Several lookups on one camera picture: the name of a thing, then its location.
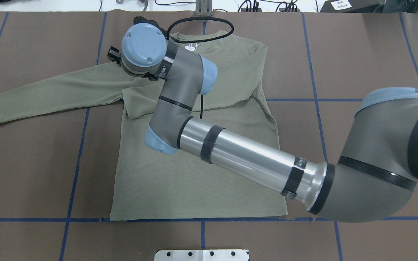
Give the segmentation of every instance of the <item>white floor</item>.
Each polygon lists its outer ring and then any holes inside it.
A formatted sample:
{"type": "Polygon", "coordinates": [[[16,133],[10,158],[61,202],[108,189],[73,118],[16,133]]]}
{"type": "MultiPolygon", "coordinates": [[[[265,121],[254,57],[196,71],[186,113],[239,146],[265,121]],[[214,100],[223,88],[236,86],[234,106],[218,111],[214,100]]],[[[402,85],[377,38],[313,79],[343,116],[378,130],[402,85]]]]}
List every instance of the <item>white floor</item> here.
{"type": "MultiPolygon", "coordinates": [[[[177,1],[193,2],[194,0],[156,0],[158,3],[166,4],[177,1]]],[[[222,8],[230,12],[236,12],[243,0],[213,0],[212,8],[222,8]]],[[[317,0],[319,10],[325,0],[317,0]]],[[[260,1],[259,7],[263,12],[275,12],[277,3],[260,1]]],[[[296,5],[301,12],[316,12],[315,0],[298,0],[296,5]]],[[[11,0],[0,3],[0,11],[98,11],[101,0],[11,0]]],[[[102,0],[101,11],[121,9],[127,11],[142,11],[144,4],[139,0],[123,0],[123,4],[116,3],[116,0],[102,0]]],[[[147,11],[182,11],[194,10],[193,4],[156,5],[154,0],[149,0],[147,11]]]]}

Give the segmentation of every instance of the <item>extended sleeve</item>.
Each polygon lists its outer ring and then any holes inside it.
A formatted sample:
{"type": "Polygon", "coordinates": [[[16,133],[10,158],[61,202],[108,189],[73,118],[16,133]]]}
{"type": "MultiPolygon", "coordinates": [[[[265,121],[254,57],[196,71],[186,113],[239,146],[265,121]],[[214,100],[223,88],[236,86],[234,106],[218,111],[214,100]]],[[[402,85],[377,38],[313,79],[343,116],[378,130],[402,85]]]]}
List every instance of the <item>extended sleeve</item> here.
{"type": "Polygon", "coordinates": [[[107,63],[0,94],[0,123],[66,109],[110,104],[138,79],[107,63]]]}

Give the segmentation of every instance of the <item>gray robot arm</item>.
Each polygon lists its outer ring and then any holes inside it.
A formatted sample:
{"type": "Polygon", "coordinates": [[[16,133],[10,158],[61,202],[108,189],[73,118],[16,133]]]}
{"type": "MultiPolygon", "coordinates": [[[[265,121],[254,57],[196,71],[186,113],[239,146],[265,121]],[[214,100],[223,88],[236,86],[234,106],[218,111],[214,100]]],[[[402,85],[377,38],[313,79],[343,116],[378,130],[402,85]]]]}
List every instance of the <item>gray robot arm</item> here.
{"type": "Polygon", "coordinates": [[[121,65],[134,76],[166,80],[146,133],[153,150],[184,150],[301,201],[307,211],[335,221],[384,218],[403,207],[418,181],[418,91],[387,88],[369,94],[337,165],[241,137],[190,116],[197,94],[207,94],[217,67],[164,38],[150,23],[124,35],[121,65]]]}

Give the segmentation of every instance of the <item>round blue cap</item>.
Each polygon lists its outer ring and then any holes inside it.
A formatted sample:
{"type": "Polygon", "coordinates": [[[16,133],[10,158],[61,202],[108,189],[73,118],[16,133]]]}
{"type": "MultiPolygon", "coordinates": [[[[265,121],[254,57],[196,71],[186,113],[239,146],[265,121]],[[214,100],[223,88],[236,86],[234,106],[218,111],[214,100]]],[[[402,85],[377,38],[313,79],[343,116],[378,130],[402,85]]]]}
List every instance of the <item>round blue cap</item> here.
{"type": "Polygon", "coordinates": [[[122,39],[123,56],[136,66],[154,66],[162,61],[166,51],[164,34],[151,24],[133,25],[122,39]]]}
{"type": "Polygon", "coordinates": [[[398,99],[418,99],[418,90],[410,87],[389,87],[378,89],[372,91],[370,94],[367,94],[364,99],[362,99],[362,104],[356,114],[359,111],[372,106],[377,103],[398,100],[398,99]]]}
{"type": "Polygon", "coordinates": [[[153,132],[149,124],[148,129],[146,130],[146,135],[144,136],[144,143],[151,149],[164,154],[173,155],[177,152],[177,150],[179,150],[162,140],[156,133],[153,132]]]}
{"type": "Polygon", "coordinates": [[[217,66],[215,63],[204,58],[202,55],[202,87],[199,94],[206,95],[212,90],[212,86],[216,83],[217,79],[217,66]]]}

